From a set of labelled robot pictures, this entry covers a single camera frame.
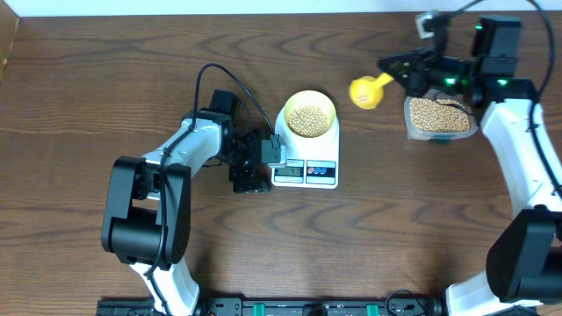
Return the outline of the soybeans pile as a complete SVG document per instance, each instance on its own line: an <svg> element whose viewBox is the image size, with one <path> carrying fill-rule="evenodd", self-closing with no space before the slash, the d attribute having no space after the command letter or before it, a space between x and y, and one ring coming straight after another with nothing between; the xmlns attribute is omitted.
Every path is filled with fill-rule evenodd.
<svg viewBox="0 0 562 316"><path fill-rule="evenodd" d="M412 98L409 110L414 127L423 132L458 133L471 128L471 113L452 99Z"/></svg>

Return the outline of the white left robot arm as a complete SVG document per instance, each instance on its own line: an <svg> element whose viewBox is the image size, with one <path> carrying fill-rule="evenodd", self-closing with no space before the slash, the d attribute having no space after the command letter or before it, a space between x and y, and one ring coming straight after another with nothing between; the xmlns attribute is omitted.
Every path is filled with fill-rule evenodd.
<svg viewBox="0 0 562 316"><path fill-rule="evenodd" d="M267 192L259 168L284 158L279 136L238 134L241 100L215 90L208 108L187 113L156 150L112 166L101 231L104 251L130 266L149 288L144 300L101 300L99 315L209 315L185 252L191 232L191 180L212 158L229 167L236 193Z"/></svg>

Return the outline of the white digital kitchen scale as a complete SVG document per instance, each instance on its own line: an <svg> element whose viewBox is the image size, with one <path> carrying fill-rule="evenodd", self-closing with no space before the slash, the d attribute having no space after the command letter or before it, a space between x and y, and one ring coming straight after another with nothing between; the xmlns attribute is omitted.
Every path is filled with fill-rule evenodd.
<svg viewBox="0 0 562 316"><path fill-rule="evenodd" d="M275 132L286 146L287 162L271 171L271 181L279 187L334 189L339 181L339 121L317 138L299 137L283 121L284 108L277 115Z"/></svg>

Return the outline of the yellow plastic bowl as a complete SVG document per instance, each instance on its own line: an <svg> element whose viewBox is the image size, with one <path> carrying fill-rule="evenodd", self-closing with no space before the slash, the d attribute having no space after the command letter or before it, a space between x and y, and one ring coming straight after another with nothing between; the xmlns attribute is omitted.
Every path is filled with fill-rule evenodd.
<svg viewBox="0 0 562 316"><path fill-rule="evenodd" d="M283 121L299 137L317 138L335 123L336 110L325 94L303 90L292 95L284 106Z"/></svg>

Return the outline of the soybeans in yellow bowl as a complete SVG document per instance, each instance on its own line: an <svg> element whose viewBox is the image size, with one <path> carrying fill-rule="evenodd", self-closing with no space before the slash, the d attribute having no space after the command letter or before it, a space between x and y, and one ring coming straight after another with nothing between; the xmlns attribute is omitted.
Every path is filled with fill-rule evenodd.
<svg viewBox="0 0 562 316"><path fill-rule="evenodd" d="M328 115L317 106L306 105L293 110L289 115L288 126L297 135L315 138L328 129Z"/></svg>

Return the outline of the clear plastic container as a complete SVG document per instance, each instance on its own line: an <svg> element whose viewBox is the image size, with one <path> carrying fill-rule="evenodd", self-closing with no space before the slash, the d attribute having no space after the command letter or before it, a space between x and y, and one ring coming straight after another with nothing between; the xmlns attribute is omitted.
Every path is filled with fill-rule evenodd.
<svg viewBox="0 0 562 316"><path fill-rule="evenodd" d="M458 140L478 131L472 110L461 95L429 90L423 97L407 97L404 103L410 140Z"/></svg>

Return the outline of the yellow plastic scoop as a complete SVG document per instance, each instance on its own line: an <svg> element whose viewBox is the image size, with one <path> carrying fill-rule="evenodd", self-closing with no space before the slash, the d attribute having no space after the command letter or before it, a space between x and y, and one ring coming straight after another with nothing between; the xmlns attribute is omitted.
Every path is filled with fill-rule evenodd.
<svg viewBox="0 0 562 316"><path fill-rule="evenodd" d="M349 97L354 105L364 110L375 109L384 97L384 87L393 77L382 73L378 77L362 76L349 86Z"/></svg>

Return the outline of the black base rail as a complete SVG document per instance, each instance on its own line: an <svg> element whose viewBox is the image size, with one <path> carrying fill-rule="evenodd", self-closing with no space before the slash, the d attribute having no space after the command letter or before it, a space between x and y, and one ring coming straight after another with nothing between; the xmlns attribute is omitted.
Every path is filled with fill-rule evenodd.
<svg viewBox="0 0 562 316"><path fill-rule="evenodd" d="M166 315L156 309L155 301L99 300L97 316ZM415 298L382 300L305 301L305 300L243 300L240 298L200 299L192 315L196 316L417 316L449 315L440 301ZM509 307L491 315L538 316L535 307Z"/></svg>

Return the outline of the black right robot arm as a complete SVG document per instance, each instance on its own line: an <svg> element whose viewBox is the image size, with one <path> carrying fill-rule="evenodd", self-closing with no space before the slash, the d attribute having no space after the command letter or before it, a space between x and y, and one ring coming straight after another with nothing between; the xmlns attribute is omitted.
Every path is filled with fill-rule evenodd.
<svg viewBox="0 0 562 316"><path fill-rule="evenodd" d="M476 25L472 59L446 54L454 13L429 11L416 17L431 47L379 61L410 97L429 90L461 96L493 147L508 186L514 218L486 256L477 276L449 286L443 308L449 315L525 312L561 299L561 163L543 121L540 93L515 77L522 23L483 15Z"/></svg>

